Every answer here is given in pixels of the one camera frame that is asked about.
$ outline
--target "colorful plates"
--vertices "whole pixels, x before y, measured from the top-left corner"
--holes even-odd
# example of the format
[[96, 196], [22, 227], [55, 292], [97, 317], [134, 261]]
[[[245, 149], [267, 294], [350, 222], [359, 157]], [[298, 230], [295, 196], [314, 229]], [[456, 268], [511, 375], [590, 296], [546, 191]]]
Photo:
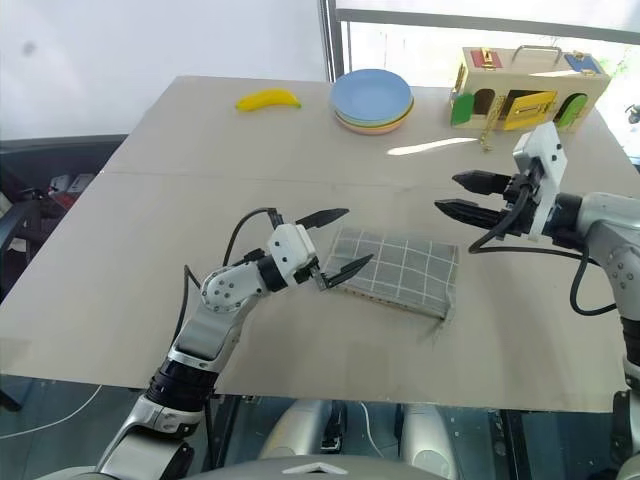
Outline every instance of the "colorful plates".
[[349, 130], [380, 135], [398, 128], [413, 107], [407, 82], [386, 70], [356, 70], [331, 89], [331, 104], [338, 121]]

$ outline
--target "cloth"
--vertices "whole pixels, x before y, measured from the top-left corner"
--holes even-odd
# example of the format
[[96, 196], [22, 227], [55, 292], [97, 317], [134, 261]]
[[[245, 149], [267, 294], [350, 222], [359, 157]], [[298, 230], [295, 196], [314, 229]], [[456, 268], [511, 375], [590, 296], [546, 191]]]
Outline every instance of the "cloth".
[[342, 227], [325, 271], [331, 276], [347, 263], [373, 254], [358, 274], [340, 285], [344, 291], [413, 312], [450, 319], [455, 311], [458, 247], [417, 233]]

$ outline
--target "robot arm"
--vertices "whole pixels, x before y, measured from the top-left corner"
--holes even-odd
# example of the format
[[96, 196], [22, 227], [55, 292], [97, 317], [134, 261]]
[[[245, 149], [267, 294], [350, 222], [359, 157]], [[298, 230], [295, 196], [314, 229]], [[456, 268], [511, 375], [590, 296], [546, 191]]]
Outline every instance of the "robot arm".
[[325, 210], [295, 225], [274, 225], [268, 254], [254, 250], [204, 280], [195, 314], [179, 332], [96, 472], [122, 480], [181, 478], [193, 456], [184, 438], [200, 422], [215, 381], [239, 341], [244, 320], [258, 301], [310, 277], [321, 290], [331, 288], [354, 276], [371, 259], [356, 260], [332, 278], [320, 272], [307, 229], [323, 226], [347, 212]]
[[[492, 235], [485, 236], [482, 243], [506, 234], [526, 234], [530, 240], [542, 234], [551, 237], [555, 245], [582, 252], [582, 256], [528, 247], [476, 247], [470, 249], [471, 253], [562, 254], [581, 259], [582, 271], [589, 260], [606, 272], [616, 302], [611, 307], [617, 308], [621, 316], [627, 350], [623, 366], [631, 387], [630, 392], [618, 392], [614, 398], [612, 453], [622, 463], [640, 452], [640, 200], [608, 193], [584, 197], [559, 193], [566, 158], [552, 123], [524, 135], [514, 150], [514, 158], [520, 173], [511, 177], [481, 171], [454, 176], [473, 193], [502, 194], [510, 208], [495, 212], [464, 200], [442, 200], [436, 206], [456, 220], [489, 229]], [[526, 201], [518, 202], [520, 196], [526, 196]], [[580, 277], [581, 274], [576, 275], [576, 280]], [[579, 285], [576, 280], [572, 300]], [[582, 314], [608, 311], [584, 312], [576, 308], [577, 304], [572, 306]]]

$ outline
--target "banana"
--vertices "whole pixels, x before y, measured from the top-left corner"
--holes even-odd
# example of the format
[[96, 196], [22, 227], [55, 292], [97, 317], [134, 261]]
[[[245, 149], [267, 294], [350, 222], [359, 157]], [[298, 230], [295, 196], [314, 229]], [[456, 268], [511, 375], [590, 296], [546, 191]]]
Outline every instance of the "banana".
[[250, 112], [270, 105], [291, 105], [298, 108], [302, 106], [296, 96], [284, 88], [261, 90], [236, 102], [236, 108], [243, 112]]

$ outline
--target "tabletop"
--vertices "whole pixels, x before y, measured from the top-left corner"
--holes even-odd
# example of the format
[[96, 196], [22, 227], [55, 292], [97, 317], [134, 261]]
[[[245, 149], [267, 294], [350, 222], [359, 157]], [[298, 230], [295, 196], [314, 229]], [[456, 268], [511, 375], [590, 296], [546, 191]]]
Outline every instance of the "tabletop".
[[[237, 98], [267, 87], [290, 88], [302, 108], [234, 110]], [[233, 226], [253, 208], [275, 206], [293, 220], [347, 207], [344, 224], [460, 245], [455, 318], [441, 323], [311, 284], [288, 289], [247, 319], [219, 392], [609, 411], [624, 387], [621, 327], [615, 312], [573, 313], [577, 264], [470, 256], [465, 248], [482, 232], [433, 206], [460, 197], [501, 207], [501, 198], [474, 198], [450, 178], [476, 168], [515, 172], [520, 133], [492, 135], [490, 153], [477, 141], [447, 144], [478, 132], [448, 126], [446, 89], [415, 88], [405, 125], [363, 137], [332, 118], [329, 89], [178, 78], [0, 305], [2, 373], [144, 387], [175, 328], [182, 265], [199, 278], [217, 268]], [[563, 190], [638, 195], [640, 177], [597, 112], [561, 139]], [[321, 255], [338, 227], [312, 232]], [[264, 247], [269, 230], [250, 222], [234, 251]], [[589, 271], [581, 298], [610, 303], [604, 274]]]

